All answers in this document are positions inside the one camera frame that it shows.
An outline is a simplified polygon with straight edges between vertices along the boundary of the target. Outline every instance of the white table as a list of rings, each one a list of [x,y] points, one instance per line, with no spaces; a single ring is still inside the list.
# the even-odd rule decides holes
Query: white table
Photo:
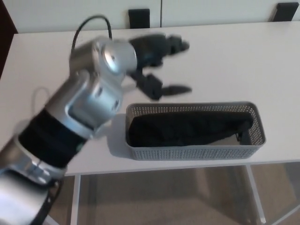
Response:
[[[149,100],[124,82],[124,102],[109,131],[90,141],[70,163],[67,175],[118,173],[225,165],[300,161],[300,22],[253,23],[147,30],[114,30],[114,38],[164,32],[179,34],[190,50],[166,59],[155,71],[165,84],[186,83],[190,94],[161,102],[251,101],[259,109],[267,142],[244,160],[135,161],[124,146],[124,113],[131,103]],[[0,145],[21,130],[42,108],[49,94],[68,76],[73,32],[14,36],[0,82]],[[106,31],[85,31],[79,42]],[[74,196],[75,205],[78,196]]]

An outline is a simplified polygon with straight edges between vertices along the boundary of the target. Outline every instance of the white cabinet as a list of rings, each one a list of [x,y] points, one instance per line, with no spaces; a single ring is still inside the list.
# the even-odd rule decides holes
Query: white cabinet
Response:
[[[290,0],[163,0],[162,26],[267,22]],[[300,19],[300,9],[293,20]]]
[[[150,26],[160,26],[160,0],[3,0],[19,33],[76,30],[93,14],[108,17],[113,29],[128,27],[128,9],[149,8]],[[104,30],[104,21],[86,29]]]

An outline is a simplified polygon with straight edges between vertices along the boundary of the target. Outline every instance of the gray plastic basket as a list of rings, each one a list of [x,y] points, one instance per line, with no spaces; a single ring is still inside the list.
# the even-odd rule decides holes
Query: gray plastic basket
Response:
[[[151,113],[183,111],[225,111],[250,112],[254,123],[248,131],[247,145],[235,142],[218,141],[211,145],[189,145],[174,147],[132,147],[128,129],[134,117]],[[126,110],[126,143],[136,160],[215,160],[242,159],[252,156],[264,143],[265,135],[257,107],[250,102],[193,103],[193,104],[132,104]]]

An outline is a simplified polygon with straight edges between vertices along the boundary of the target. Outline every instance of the folded black fabric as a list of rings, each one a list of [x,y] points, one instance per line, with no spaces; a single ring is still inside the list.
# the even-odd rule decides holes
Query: folded black fabric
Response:
[[[205,145],[253,125],[248,112],[169,112],[135,117],[129,127],[133,147]]]

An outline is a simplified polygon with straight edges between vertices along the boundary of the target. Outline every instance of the robotic arm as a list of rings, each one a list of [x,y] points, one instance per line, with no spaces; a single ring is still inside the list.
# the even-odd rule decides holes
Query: robotic arm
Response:
[[[143,75],[143,68],[161,66],[165,56],[188,48],[180,37],[155,34],[129,41],[98,37],[74,49],[69,78],[0,150],[0,224],[43,223],[68,163],[119,110],[126,75],[153,100],[191,91]]]

